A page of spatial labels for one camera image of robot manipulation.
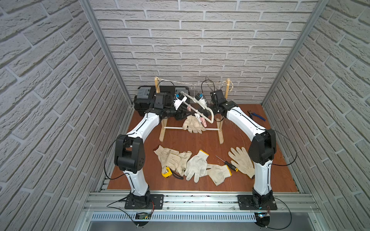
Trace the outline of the wooden drying rack frame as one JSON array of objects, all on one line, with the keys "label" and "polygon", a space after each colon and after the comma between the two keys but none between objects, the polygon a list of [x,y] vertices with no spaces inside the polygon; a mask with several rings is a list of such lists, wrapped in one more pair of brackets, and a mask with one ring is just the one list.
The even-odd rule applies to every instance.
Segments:
[{"label": "wooden drying rack frame", "polygon": [[[159,93],[160,92],[160,89],[158,89],[158,87],[160,85],[160,81],[162,81],[162,80],[163,81],[167,81],[167,80],[160,79],[159,77],[155,77],[154,80],[155,80],[156,93]],[[231,82],[230,79],[227,79],[225,81],[225,84],[226,84],[225,98],[227,99],[229,92],[231,92],[233,90],[233,88],[234,88],[234,84]],[[160,132],[160,135],[159,135],[159,140],[161,142],[164,141],[164,136],[165,136],[166,130],[170,130],[170,129],[173,129],[173,130],[182,130],[182,127],[168,127],[167,126],[167,122],[168,122],[168,119],[167,118],[165,118],[161,122],[161,132]],[[216,124],[217,124],[217,128],[216,129],[208,128],[207,130],[208,131],[217,131],[218,138],[219,138],[219,143],[220,144],[223,144],[224,143],[224,136],[223,136],[223,130],[222,130],[222,128],[223,128],[223,118],[220,119],[220,120],[217,120],[216,119]]]}]

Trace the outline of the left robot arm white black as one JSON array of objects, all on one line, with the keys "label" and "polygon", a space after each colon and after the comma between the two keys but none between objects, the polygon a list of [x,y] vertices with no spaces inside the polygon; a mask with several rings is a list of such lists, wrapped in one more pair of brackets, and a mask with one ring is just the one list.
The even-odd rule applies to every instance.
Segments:
[{"label": "left robot arm white black", "polygon": [[183,91],[178,94],[156,93],[154,100],[145,110],[143,119],[137,126],[127,134],[118,136],[115,144],[114,164],[123,171],[130,184],[129,202],[144,206],[151,203],[149,185],[143,173],[144,142],[164,118],[176,117],[185,112],[185,109],[178,107],[186,99]]}]

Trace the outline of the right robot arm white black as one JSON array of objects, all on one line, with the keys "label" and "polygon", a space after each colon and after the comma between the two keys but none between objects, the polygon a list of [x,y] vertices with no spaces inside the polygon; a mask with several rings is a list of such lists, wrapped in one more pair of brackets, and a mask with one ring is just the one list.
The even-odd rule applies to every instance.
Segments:
[{"label": "right robot arm white black", "polygon": [[221,114],[235,123],[251,140],[248,155],[254,162],[255,169],[252,204],[256,208],[261,208],[274,199],[271,187],[271,165],[277,150],[276,133],[254,122],[237,104],[228,101],[222,90],[213,91],[210,95],[213,113]]}]

